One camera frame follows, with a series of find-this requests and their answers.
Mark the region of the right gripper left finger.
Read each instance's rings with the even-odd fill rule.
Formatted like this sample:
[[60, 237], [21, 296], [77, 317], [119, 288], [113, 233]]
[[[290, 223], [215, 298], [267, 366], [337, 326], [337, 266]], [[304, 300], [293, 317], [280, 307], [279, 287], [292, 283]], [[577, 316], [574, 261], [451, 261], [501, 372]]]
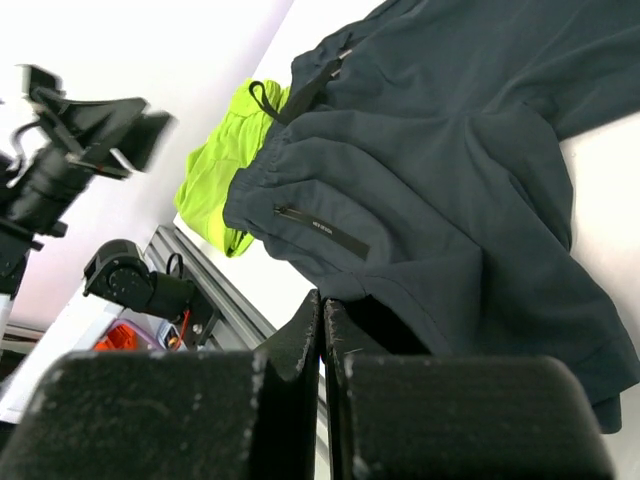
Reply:
[[40, 380], [5, 479], [310, 479], [321, 302], [252, 351], [73, 352]]

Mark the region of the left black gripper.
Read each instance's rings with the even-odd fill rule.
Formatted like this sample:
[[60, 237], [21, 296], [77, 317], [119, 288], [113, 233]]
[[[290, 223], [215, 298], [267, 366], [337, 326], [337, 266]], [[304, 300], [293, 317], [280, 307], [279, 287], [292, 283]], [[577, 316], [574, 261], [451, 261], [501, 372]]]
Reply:
[[59, 76], [33, 64], [22, 69], [34, 120], [11, 135], [16, 156], [1, 188], [1, 230], [64, 235], [61, 217], [100, 172], [98, 164], [107, 158], [108, 175], [128, 175], [118, 151], [133, 171], [144, 171], [174, 117], [145, 113], [148, 103], [140, 97], [69, 100]]

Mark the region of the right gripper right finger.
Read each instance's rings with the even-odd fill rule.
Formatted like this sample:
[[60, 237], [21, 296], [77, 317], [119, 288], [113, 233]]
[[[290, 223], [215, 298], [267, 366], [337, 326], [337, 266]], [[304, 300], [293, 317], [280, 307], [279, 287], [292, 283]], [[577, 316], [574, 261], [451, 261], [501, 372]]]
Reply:
[[579, 381], [547, 357], [393, 355], [324, 306], [335, 479], [611, 479]]

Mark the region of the lime green shorts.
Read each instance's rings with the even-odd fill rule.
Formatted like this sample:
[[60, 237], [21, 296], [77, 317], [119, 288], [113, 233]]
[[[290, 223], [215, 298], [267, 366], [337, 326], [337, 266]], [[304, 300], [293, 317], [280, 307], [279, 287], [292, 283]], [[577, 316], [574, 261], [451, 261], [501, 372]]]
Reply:
[[289, 97], [288, 87], [273, 80], [246, 80], [232, 95], [225, 115], [206, 142], [188, 155], [185, 179], [174, 196], [182, 221], [228, 258], [242, 255], [253, 242], [251, 234], [225, 224], [229, 188], [237, 171], [255, 159], [273, 123], [252, 97], [253, 85], [276, 111], [282, 110]]

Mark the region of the dark navy shorts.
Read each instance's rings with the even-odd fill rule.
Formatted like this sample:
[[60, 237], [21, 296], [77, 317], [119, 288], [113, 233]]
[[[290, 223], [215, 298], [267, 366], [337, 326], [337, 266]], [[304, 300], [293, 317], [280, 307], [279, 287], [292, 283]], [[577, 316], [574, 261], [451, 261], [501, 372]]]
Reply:
[[434, 355], [546, 355], [606, 434], [639, 381], [571, 257], [560, 144], [639, 108], [635, 1], [387, 1], [291, 65], [225, 223]]

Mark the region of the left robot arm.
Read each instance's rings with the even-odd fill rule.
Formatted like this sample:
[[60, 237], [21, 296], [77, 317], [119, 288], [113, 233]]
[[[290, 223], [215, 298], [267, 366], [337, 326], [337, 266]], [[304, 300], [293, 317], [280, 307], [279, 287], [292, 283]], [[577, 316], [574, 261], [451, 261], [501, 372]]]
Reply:
[[197, 90], [183, 64], [127, 62], [83, 69], [63, 62], [53, 70], [62, 75], [73, 99], [141, 96], [176, 120], [162, 137], [149, 170], [124, 181], [94, 180], [63, 217], [69, 224], [67, 235], [47, 241], [31, 256], [9, 323], [37, 331], [47, 330], [70, 301], [100, 245], [112, 238], [146, 245], [158, 225], [174, 218], [173, 198], [184, 178], [188, 150], [190, 96]]

